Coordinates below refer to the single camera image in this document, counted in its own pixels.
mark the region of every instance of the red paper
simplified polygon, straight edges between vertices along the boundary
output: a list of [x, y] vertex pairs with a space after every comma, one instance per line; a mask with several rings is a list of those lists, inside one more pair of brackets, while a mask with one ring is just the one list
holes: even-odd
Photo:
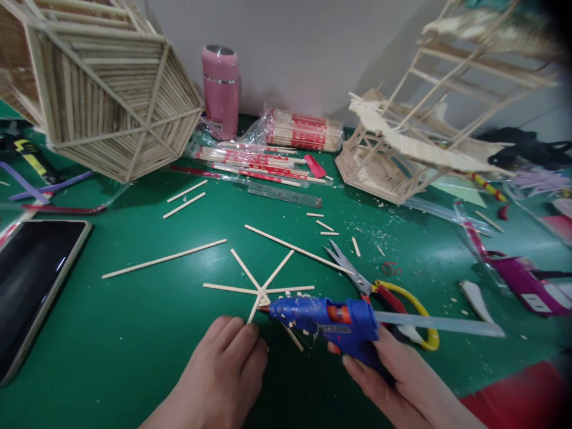
[[306, 160], [308, 167], [310, 167], [314, 177], [319, 179], [326, 175], [326, 170], [324, 170], [322, 166], [318, 164], [312, 155], [306, 155], [304, 156], [304, 159]]

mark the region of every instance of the white wall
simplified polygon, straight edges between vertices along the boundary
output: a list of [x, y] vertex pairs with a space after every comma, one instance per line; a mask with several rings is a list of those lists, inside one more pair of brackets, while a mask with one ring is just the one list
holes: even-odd
[[[347, 111], [347, 93], [362, 94], [384, 79], [383, 91], [390, 94], [413, 59], [421, 29], [445, 0], [136, 2], [173, 42], [200, 91], [201, 48], [221, 44], [238, 54], [241, 112], [259, 114], [266, 102], [351, 125], [355, 116]], [[402, 99], [414, 97], [420, 86], [409, 82]], [[526, 129], [540, 131], [540, 139], [567, 139], [572, 136], [564, 126], [569, 121], [563, 121], [567, 110], [557, 108], [564, 101], [560, 90], [532, 95], [491, 124], [527, 123]], [[452, 125], [474, 118], [465, 100], [450, 104], [446, 119]]]

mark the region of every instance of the yellow scissor handle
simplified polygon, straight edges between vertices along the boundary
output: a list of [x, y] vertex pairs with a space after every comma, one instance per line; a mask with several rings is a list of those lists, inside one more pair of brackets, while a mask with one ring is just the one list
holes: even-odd
[[[427, 310], [425, 310], [423, 304], [421, 304], [421, 302], [417, 298], [415, 298], [410, 292], [406, 291], [402, 287], [394, 285], [393, 283], [376, 280], [375, 284], [373, 285], [373, 291], [375, 292], [375, 290], [379, 286], [385, 286], [386, 289], [392, 292], [397, 292], [400, 295], [403, 295], [413, 304], [413, 306], [421, 316], [429, 317], [429, 313], [427, 312]], [[427, 341], [424, 340], [420, 344], [420, 346], [423, 350], [427, 350], [429, 352], [435, 352], [439, 348], [439, 333], [437, 332], [437, 330], [434, 328], [427, 328]]]

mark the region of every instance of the blue hot glue gun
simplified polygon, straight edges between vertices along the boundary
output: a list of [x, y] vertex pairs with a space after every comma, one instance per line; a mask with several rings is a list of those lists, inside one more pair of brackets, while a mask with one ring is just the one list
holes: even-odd
[[326, 338], [342, 353], [376, 370], [390, 386], [395, 384], [371, 343], [378, 339], [379, 324], [366, 301], [348, 299], [345, 303], [334, 303], [328, 298], [292, 297], [281, 298], [259, 310], [290, 328]]

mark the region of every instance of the purple handle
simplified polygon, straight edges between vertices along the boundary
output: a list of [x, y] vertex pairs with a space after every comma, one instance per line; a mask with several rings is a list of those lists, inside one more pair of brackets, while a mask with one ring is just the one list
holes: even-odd
[[[61, 188], [65, 188], [65, 187], [67, 187], [67, 186], [70, 186], [70, 185], [73, 185], [73, 184], [75, 184], [75, 183], [78, 183], [78, 182], [80, 182], [80, 181], [82, 181], [82, 180], [84, 180], [84, 179], [87, 179], [88, 177], [91, 177], [91, 176], [93, 176], [93, 175], [94, 175], [94, 173], [91, 172], [91, 171], [89, 171], [89, 172], [86, 172], [86, 173], [81, 174], [81, 175], [79, 175], [79, 176], [76, 176], [76, 177], [74, 177], [73, 179], [69, 179], [69, 180], [67, 180], [67, 181], [65, 181], [65, 182], [62, 182], [62, 183], [60, 183], [60, 184], [50, 185], [50, 186], [45, 186], [45, 187], [43, 187], [43, 188], [39, 188], [38, 191], [40, 191], [40, 192], [54, 192], [54, 191], [57, 191], [57, 190], [59, 190], [59, 189], [61, 189]], [[31, 195], [31, 193], [30, 193], [29, 191], [28, 191], [28, 192], [22, 192], [21, 194], [12, 195], [12, 196], [9, 198], [9, 200], [10, 200], [10, 201], [18, 201], [18, 200], [22, 200], [22, 199], [24, 199], [24, 198], [31, 197], [31, 196], [32, 196], [32, 195]]]
[[14, 179], [16, 179], [16, 181], [20, 185], [22, 185], [26, 189], [26, 191], [29, 192], [29, 194], [32, 197], [35, 197], [42, 204], [45, 204], [45, 205], [49, 204], [49, 199], [44, 197], [41, 192], [39, 192], [36, 188], [34, 188], [31, 184], [29, 184], [25, 178], [20, 176], [20, 173], [18, 173], [16, 170], [14, 170], [12, 167], [10, 167], [5, 162], [0, 161], [0, 167], [2, 167], [4, 170], [6, 170]]

